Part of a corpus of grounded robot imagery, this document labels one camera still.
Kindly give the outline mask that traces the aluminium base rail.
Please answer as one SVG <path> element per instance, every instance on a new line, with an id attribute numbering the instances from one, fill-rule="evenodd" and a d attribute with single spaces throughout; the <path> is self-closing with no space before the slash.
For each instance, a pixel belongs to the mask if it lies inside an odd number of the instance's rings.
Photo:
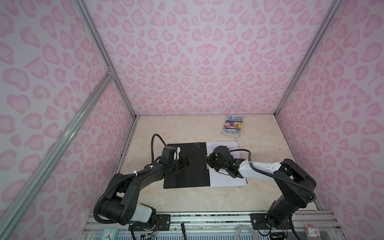
<path id="1" fill-rule="evenodd" d="M 160 213 L 158 227 L 134 231 L 140 240 L 294 240 L 307 238 L 312 226 L 322 240 L 344 240 L 341 225 L 330 211 L 298 211 L 289 223 L 270 229 L 264 212 L 168 212 Z"/>

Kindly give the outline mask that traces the aluminium frame corner post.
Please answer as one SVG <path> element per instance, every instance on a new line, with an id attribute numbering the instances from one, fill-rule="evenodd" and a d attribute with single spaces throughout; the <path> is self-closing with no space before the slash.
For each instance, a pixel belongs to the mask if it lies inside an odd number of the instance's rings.
<path id="1" fill-rule="evenodd" d="M 104 61 L 106 68 L 113 75 L 113 81 L 114 81 L 114 83 L 118 89 L 120 96 L 123 99 L 123 103 L 125 104 L 127 110 L 130 113 L 130 116 L 133 119 L 136 119 L 137 116 L 134 113 L 133 107 L 131 106 L 131 103 L 128 99 L 128 96 L 127 96 L 127 94 L 123 88 L 123 84 L 121 83 L 120 78 L 119 78 L 118 74 L 116 73 L 115 67 L 114 67 L 114 65 L 111 61 L 111 58 L 107 52 L 105 44 L 103 43 L 103 40 L 102 40 L 98 30 L 97 30 L 96 24 L 95 24 L 95 22 L 91 16 L 91 13 L 88 9 L 86 2 L 83 0 L 74 0 L 74 4 L 76 5 L 76 7 L 77 7 L 77 9 L 81 15 L 81 18 L 83 19 L 85 26 L 88 29 L 88 31 L 89 31 L 89 33 L 90 33 L 90 35 L 91 35 L 91 37 L 95 43 L 95 46 L 96 46 L 97 50 L 99 51 L 102 60 Z"/>
<path id="2" fill-rule="evenodd" d="M 344 1 L 342 0 L 334 0 L 331 2 L 331 5 L 325 14 L 321 24 L 318 27 L 317 32 L 315 33 L 313 39 L 310 42 L 310 45 L 304 54 L 304 57 L 300 64 L 298 65 L 298 68 L 295 72 L 295 74 L 292 77 L 292 80 L 290 81 L 286 91 L 283 94 L 283 97 L 274 113 L 275 118 L 277 119 L 278 116 L 282 113 L 283 108 L 285 104 L 288 102 L 288 99 L 291 95 L 291 93 L 294 91 L 295 86 L 299 82 L 305 68 L 307 67 L 308 63 L 311 61 L 312 56 L 315 54 L 318 46 L 320 45 L 322 39 L 326 35 L 327 31 L 331 27 L 334 19 L 337 17 L 338 12 L 342 8 L 344 4 Z"/>

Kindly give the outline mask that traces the printed sheet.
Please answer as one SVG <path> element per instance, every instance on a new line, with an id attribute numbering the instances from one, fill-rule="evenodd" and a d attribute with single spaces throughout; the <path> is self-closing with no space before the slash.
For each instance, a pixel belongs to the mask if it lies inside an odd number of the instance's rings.
<path id="1" fill-rule="evenodd" d="M 208 156 L 218 146 L 226 146 L 229 150 L 238 149 L 238 143 L 236 141 L 229 142 L 206 142 L 206 149 Z M 216 172 L 213 168 L 207 165 L 210 175 L 210 186 L 215 187 L 245 187 L 247 180 L 245 178 L 232 178 L 226 172 L 226 170 L 220 170 Z"/>

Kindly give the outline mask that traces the colourful treehouse book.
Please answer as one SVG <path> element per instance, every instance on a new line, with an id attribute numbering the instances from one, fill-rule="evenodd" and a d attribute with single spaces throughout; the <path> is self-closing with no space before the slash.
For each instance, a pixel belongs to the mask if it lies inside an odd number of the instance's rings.
<path id="1" fill-rule="evenodd" d="M 238 138 L 241 135 L 243 122 L 243 116 L 228 115 L 222 129 L 222 134 Z"/>

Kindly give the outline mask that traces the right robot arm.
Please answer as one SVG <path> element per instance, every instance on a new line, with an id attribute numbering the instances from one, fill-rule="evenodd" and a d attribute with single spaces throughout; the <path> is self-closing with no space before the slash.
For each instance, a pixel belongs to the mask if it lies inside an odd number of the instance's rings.
<path id="1" fill-rule="evenodd" d="M 316 181 L 296 162 L 284 159 L 278 163 L 252 161 L 252 153 L 247 149 L 230 150 L 226 146 L 216 147 L 206 157 L 207 164 L 216 172 L 220 170 L 235 178 L 260 179 L 275 182 L 282 195 L 272 203 L 264 217 L 270 228 L 279 228 L 299 209 L 314 202 Z"/>

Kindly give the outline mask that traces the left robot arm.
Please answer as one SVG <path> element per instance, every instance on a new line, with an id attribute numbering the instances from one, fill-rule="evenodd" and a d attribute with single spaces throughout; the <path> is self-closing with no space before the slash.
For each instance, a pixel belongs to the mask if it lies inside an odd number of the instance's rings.
<path id="1" fill-rule="evenodd" d="M 141 223 L 153 227 L 156 223 L 156 209 L 139 204 L 142 189 L 165 178 L 167 174 L 177 174 L 191 166 L 196 160 L 189 154 L 181 155 L 181 148 L 165 146 L 162 154 L 132 174 L 115 174 L 105 192 L 96 202 L 94 219 L 100 224 Z"/>

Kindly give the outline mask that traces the aluminium frame corner post left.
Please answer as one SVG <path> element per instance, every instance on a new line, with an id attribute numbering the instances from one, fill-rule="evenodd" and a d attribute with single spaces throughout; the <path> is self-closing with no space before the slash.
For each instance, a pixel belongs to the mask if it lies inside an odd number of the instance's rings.
<path id="1" fill-rule="evenodd" d="M 133 119 L 136 119 L 137 116 L 134 113 L 133 107 L 131 106 L 131 103 L 128 99 L 128 96 L 127 96 L 127 94 L 123 88 L 123 84 L 121 83 L 120 78 L 119 78 L 118 74 L 116 73 L 115 67 L 114 67 L 114 65 L 111 61 L 111 58 L 107 52 L 105 44 L 103 43 L 103 40 L 102 40 L 98 30 L 97 30 L 96 24 L 95 24 L 95 22 L 91 16 L 91 13 L 88 9 L 86 2 L 83 0 L 74 0 L 74 4 L 76 5 L 76 7 L 77 7 L 77 9 L 81 15 L 81 18 L 83 19 L 85 26 L 88 29 L 88 31 L 89 31 L 89 33 L 90 33 L 90 35 L 91 35 L 91 37 L 95 43 L 95 46 L 96 46 L 97 50 L 99 51 L 102 60 L 104 61 L 106 68 L 113 75 L 113 81 L 114 81 L 114 83 L 118 89 L 120 96 L 123 99 L 123 103 L 125 104 L 127 110 L 130 113 L 130 116 Z"/>

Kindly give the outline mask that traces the aluminium frame corner post right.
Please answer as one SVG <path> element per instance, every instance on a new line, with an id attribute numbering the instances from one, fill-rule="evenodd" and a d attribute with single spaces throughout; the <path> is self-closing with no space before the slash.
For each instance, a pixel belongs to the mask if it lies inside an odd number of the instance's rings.
<path id="1" fill-rule="evenodd" d="M 307 67 L 308 63 L 311 61 L 312 56 L 315 54 L 318 46 L 320 45 L 322 39 L 326 35 L 327 31 L 331 27 L 334 19 L 337 17 L 338 12 L 342 8 L 344 4 L 344 1 L 342 0 L 334 0 L 331 2 L 331 5 L 325 14 L 321 24 L 318 27 L 317 32 L 315 33 L 313 39 L 310 42 L 310 45 L 304 54 L 304 57 L 300 64 L 298 65 L 298 68 L 295 72 L 295 74 L 292 77 L 292 80 L 290 81 L 286 91 L 283 94 L 283 97 L 274 113 L 275 118 L 277 119 L 278 116 L 282 113 L 283 108 L 285 104 L 288 102 L 288 99 L 291 95 L 291 93 L 294 91 L 295 86 L 299 82 L 305 68 Z"/>

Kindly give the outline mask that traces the blue and black file folder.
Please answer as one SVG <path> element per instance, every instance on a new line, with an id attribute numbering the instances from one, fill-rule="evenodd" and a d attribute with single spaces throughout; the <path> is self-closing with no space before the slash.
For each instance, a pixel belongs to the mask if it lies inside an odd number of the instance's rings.
<path id="1" fill-rule="evenodd" d="M 180 156 L 189 155 L 195 161 L 176 174 L 166 173 L 164 189 L 209 187 L 210 174 L 206 162 L 206 142 L 169 144 L 169 146 L 180 147 Z"/>

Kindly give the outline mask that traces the small teal alarm clock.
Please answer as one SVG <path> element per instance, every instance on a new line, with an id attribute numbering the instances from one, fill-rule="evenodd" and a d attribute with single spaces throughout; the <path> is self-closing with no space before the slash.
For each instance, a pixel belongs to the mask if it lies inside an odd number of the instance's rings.
<path id="1" fill-rule="evenodd" d="M 117 240 L 120 230 L 115 228 L 106 228 L 104 229 L 100 240 Z"/>

